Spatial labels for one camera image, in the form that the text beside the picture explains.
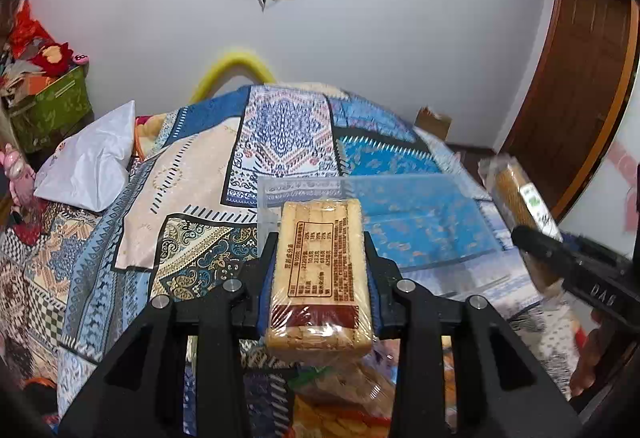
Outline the right hand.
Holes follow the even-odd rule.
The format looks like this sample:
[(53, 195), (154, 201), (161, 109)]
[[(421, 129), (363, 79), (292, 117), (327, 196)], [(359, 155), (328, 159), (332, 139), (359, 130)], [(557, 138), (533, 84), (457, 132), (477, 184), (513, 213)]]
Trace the right hand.
[(570, 395), (579, 396), (596, 380), (594, 369), (602, 357), (601, 325), (604, 315), (597, 309), (591, 310), (591, 320), (597, 325), (587, 336), (584, 346), (579, 351), (576, 369), (570, 377)]

